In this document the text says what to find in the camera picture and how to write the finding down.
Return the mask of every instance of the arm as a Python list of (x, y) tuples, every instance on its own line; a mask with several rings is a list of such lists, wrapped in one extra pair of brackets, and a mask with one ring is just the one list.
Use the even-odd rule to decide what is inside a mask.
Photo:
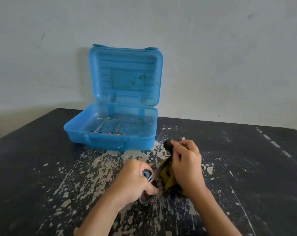
[(172, 167), (176, 180), (200, 214), (208, 234), (241, 236), (205, 185), (201, 168), (202, 156), (195, 143), (192, 140), (171, 143), (174, 146)]
[(76, 236), (108, 235), (120, 209), (136, 201), (143, 191), (149, 195), (157, 194), (157, 188), (142, 175), (145, 169), (153, 172), (146, 162), (135, 159), (127, 161), (88, 214)]

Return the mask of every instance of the blue scissor handle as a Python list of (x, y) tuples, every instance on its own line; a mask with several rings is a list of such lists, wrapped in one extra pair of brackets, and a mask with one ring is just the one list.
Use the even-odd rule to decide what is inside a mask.
[[(144, 171), (142, 171), (142, 174), (143, 174), (143, 176), (146, 177), (146, 179), (149, 179), (151, 177), (151, 175), (152, 175), (152, 172), (150, 170), (144, 170)], [(139, 197), (139, 203), (142, 204), (142, 205), (146, 205), (149, 202), (151, 202), (151, 200), (153, 199), (154, 195), (150, 195), (150, 197), (146, 201), (142, 201), (141, 198), (142, 198), (143, 194), (145, 194), (145, 192), (143, 192), (141, 194), (141, 196)]]

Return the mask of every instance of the black table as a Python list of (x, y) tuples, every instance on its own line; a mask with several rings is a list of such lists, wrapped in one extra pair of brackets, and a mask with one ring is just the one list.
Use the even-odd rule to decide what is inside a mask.
[[(297, 235), (297, 131), (158, 118), (150, 151), (112, 152), (69, 141), (80, 110), (58, 108), (0, 139), (0, 235), (72, 235), (129, 158), (153, 169), (165, 139), (193, 139), (206, 185), (244, 235)], [(190, 200), (159, 194), (127, 205), (113, 235), (206, 235)]]

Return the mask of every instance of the hand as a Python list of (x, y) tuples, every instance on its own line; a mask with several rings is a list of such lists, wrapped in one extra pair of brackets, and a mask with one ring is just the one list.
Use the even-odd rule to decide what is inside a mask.
[(202, 156), (195, 143), (192, 140), (183, 140), (171, 141), (171, 144), (174, 146), (172, 169), (178, 184), (188, 197), (196, 187), (206, 188), (202, 175)]
[(108, 191), (119, 197), (121, 207), (136, 201), (145, 191), (149, 195), (157, 194), (158, 190), (145, 176), (143, 170), (153, 172), (149, 164), (135, 159), (127, 161)]

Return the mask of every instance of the white wall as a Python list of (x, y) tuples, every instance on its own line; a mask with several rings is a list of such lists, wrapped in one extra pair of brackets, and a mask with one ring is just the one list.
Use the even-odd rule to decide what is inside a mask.
[(159, 47), (159, 116), (297, 128), (297, 0), (0, 0), (0, 137), (94, 102), (92, 44)]

